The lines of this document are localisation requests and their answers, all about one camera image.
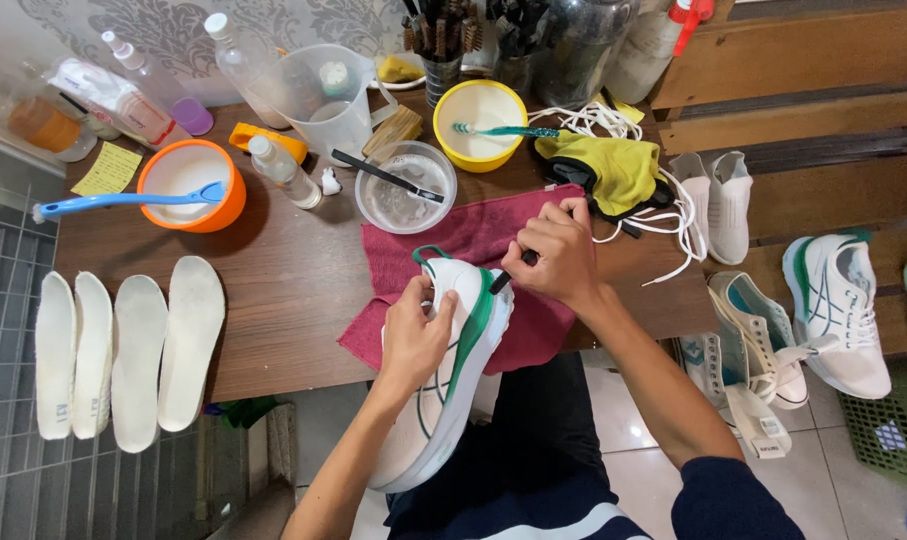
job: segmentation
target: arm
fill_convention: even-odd
[[[407,400],[437,370],[447,351],[456,293],[447,292],[450,301],[444,301],[436,319],[429,321],[421,307],[433,299],[429,287],[429,277],[414,277],[387,310],[380,373],[290,516],[282,540],[350,538],[383,441]]]
[[[520,260],[525,249],[540,254],[536,265]],[[563,302],[593,331],[616,362],[650,434],[677,469],[712,455],[743,460],[707,398],[596,276],[584,199],[544,204],[540,217],[528,221],[511,242],[502,264],[521,287]]]

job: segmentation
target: blue brush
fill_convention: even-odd
[[[560,131],[549,128],[524,128],[522,126],[504,126],[494,129],[473,129],[470,124],[461,122],[453,123],[455,132],[467,135],[487,135],[487,136],[521,136],[521,137],[559,137]]]
[[[90,195],[77,197],[50,204],[34,204],[34,221],[38,224],[44,220],[64,214],[73,214],[79,211],[98,209],[110,205],[193,205],[216,204],[226,196],[223,183],[212,181],[196,191],[186,195],[151,195],[149,193],[105,193],[103,195]]]

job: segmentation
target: forearm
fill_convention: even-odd
[[[608,285],[575,309],[616,363],[640,416],[677,469],[702,456],[743,460],[726,422]]]
[[[350,538],[376,457],[403,407],[403,401],[388,397],[390,394],[374,384],[290,516],[282,540]]]

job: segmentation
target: sleeve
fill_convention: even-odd
[[[803,540],[780,503],[746,463],[698,457],[680,470],[684,487],[670,519],[677,540]]]

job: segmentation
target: red towel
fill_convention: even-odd
[[[541,189],[472,202],[453,208],[443,221],[417,234],[391,234],[364,223],[360,232],[375,298],[347,326],[337,343],[378,370],[383,356],[380,329],[387,308],[399,300],[410,279],[421,274],[420,266],[410,258],[413,250],[436,244],[454,259],[484,268],[500,268],[510,240],[517,237],[526,220],[540,214],[543,203],[583,197],[583,193],[579,185],[569,183],[552,191]],[[487,375],[548,362],[560,351],[576,319],[569,308],[556,300],[519,287],[513,290],[510,326],[483,370]]]

